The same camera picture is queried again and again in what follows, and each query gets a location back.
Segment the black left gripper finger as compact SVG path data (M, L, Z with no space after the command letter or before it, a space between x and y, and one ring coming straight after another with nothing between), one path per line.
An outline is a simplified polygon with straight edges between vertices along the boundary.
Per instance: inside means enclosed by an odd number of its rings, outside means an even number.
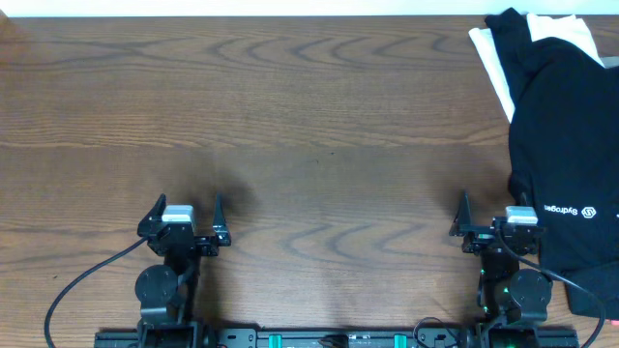
M150 227L162 221L162 214L166 208L166 195L162 193L157 199L154 206L149 210L146 216L139 222L139 227Z
M219 193L216 194L214 217L213 217L213 229L218 237L227 236L227 225L223 214L222 198Z

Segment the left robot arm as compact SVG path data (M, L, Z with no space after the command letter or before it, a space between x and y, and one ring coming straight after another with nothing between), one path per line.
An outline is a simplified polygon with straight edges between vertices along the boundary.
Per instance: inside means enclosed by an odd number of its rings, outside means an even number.
M134 292L140 301L138 347L216 347L217 335L192 315L200 262L231 245L222 198L215 200L213 232L195 234L191 205L169 205L162 194L139 222L137 235L163 262L145 269Z

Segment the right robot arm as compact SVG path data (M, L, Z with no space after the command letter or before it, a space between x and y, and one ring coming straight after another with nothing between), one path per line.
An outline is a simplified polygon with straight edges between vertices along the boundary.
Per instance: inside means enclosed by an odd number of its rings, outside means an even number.
M545 229L535 210L508 206L488 226L473 222L463 193L449 234L461 237L461 250L481 260L477 304L485 317L458 336L458 347L539 347L537 325L547 319L552 280L519 259L539 251Z

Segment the black Sydrogen t-shirt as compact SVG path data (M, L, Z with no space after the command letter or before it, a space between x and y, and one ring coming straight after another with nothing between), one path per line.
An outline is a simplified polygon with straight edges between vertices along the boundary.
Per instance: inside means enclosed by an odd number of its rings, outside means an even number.
M618 71L549 38L516 57L511 192L545 227L541 265L618 317Z

